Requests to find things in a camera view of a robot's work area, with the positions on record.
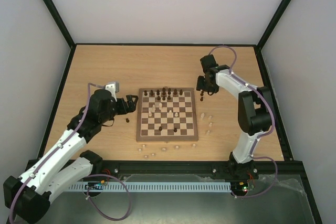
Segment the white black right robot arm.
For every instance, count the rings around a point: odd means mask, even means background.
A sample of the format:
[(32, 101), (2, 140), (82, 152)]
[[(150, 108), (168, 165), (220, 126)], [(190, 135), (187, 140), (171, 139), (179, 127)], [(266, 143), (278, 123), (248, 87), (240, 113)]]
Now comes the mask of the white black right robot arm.
[(197, 78), (197, 91), (213, 95), (223, 88), (238, 101), (237, 119), (241, 134), (235, 149), (229, 155), (225, 172), (233, 178), (242, 177), (254, 169), (254, 151), (260, 139), (275, 127), (270, 90), (241, 79), (229, 66), (217, 64), (213, 55), (202, 57), (200, 63), (204, 75)]

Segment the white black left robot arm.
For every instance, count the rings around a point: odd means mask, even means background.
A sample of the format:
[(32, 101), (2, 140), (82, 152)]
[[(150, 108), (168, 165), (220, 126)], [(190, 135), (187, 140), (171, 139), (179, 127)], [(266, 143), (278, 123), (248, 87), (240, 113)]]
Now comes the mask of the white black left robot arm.
[(92, 151), (83, 152), (69, 166), (66, 163), (106, 122), (136, 110), (138, 96), (117, 98), (118, 91), (115, 83), (88, 91), (86, 105), (71, 119), (54, 146), (19, 177), (5, 180), (4, 201), (10, 209), (10, 223), (14, 223), (14, 214), (27, 223), (37, 223), (71, 185), (83, 178), (101, 176), (102, 158)]

